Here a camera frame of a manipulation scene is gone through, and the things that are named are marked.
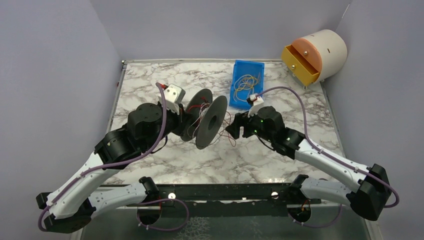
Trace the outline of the blue plastic bin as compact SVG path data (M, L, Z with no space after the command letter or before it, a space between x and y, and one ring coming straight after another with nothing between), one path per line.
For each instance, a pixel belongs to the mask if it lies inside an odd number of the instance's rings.
M230 85L229 106L248 110L247 98L264 90L265 64L263 62L236 60Z

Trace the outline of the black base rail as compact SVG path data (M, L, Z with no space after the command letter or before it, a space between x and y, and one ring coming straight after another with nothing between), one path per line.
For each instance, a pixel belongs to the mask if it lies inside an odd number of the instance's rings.
M96 217L120 207L135 207L141 218L286 217L307 199L294 183L155 184L142 177L131 185L92 193Z

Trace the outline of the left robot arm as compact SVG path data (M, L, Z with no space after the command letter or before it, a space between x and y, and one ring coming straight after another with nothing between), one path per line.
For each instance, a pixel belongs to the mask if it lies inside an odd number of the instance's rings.
M126 124L104 136L63 186L37 195L41 209L38 228L43 232L70 234L110 210L131 204L158 203L159 189L150 177L106 192L97 189L129 164L152 154L168 134L179 134L185 116L181 104L141 104L129 114Z

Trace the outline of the dark grey perforated spool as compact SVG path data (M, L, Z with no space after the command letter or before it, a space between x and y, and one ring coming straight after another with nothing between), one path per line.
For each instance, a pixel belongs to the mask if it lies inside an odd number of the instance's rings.
M213 93L208 88L198 91L185 108L190 118L188 126L180 135L181 140L194 140L199 150L208 147L224 121L227 106L226 96L213 98Z

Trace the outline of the round cream drawer cabinet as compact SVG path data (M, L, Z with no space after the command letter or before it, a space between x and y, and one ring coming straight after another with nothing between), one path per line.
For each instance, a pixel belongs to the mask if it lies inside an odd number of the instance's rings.
M335 75L342 69L347 56L345 41L336 32L323 29L285 46L281 60L307 88Z

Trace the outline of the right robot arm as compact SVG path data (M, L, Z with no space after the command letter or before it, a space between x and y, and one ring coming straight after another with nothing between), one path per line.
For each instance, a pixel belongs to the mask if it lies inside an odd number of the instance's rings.
M272 106L262 107L253 116L237 113L225 130L234 139L256 136L265 140L278 154L307 163L337 180L331 183L297 177L294 187L302 198L346 205L360 217L376 221L393 193L384 167L369 167L327 152L304 133L286 127L282 115Z

